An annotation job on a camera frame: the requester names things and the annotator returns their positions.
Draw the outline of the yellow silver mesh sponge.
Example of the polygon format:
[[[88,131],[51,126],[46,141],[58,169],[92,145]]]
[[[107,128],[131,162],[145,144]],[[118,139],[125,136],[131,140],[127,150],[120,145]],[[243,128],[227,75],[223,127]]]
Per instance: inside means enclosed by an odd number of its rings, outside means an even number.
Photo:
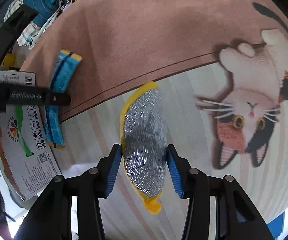
[[[166,128],[159,86],[149,81],[124,103],[120,113],[123,168],[144,208],[156,215],[162,210],[166,167]]]

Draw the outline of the open cardboard box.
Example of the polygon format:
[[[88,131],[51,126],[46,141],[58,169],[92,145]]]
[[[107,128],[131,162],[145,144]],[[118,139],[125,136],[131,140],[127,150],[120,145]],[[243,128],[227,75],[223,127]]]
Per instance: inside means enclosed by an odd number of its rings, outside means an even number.
[[[39,107],[7,105],[0,114],[0,128],[6,177],[21,199],[27,201],[61,174],[46,143]]]

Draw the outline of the blue striped packet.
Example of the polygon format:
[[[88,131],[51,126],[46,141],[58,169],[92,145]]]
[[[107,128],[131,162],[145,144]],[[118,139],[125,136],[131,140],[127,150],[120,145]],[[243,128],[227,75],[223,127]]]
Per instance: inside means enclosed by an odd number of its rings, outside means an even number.
[[[53,148],[65,149],[59,122],[59,106],[68,106],[71,102],[66,90],[81,60],[80,55],[65,49],[62,49],[57,56],[49,85],[52,101],[44,108],[46,143]]]

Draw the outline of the pink striped cat mat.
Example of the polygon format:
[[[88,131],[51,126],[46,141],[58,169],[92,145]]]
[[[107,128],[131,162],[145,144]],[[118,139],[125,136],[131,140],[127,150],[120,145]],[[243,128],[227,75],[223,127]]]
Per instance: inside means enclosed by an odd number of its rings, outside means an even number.
[[[198,109],[201,98],[220,101],[233,80],[218,53],[241,42],[262,43],[263,29],[288,27],[272,0],[77,0],[47,29],[22,70],[49,85],[60,50],[82,56],[60,110],[66,148],[55,149],[66,178],[79,176],[120,142],[120,111],[134,89],[159,86],[167,141],[190,164],[214,177],[234,176],[266,222],[288,207],[288,101],[281,106],[264,162],[237,155],[215,168],[216,123]]]

